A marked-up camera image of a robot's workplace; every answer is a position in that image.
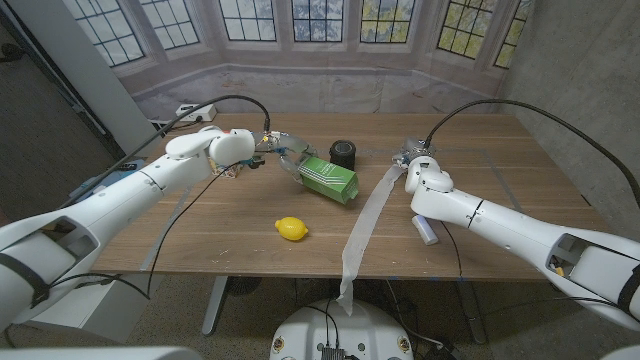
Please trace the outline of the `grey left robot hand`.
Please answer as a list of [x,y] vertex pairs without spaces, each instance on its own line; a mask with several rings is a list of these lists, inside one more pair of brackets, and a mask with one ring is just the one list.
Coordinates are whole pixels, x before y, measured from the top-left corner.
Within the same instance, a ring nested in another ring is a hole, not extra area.
[[269,131],[253,133],[255,151],[249,166],[256,169],[265,163],[266,154],[277,154],[281,168],[293,179],[303,184],[299,167],[309,158],[317,157],[316,148],[306,140],[285,132]]

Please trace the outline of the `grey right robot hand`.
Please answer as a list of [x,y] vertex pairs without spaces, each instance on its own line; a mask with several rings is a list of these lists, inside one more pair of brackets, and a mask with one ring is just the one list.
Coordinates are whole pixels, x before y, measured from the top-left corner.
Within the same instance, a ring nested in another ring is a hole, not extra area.
[[392,156],[392,162],[400,168],[407,169],[414,159],[421,156],[433,157],[435,153],[435,148],[426,145],[424,140],[407,137],[399,152]]

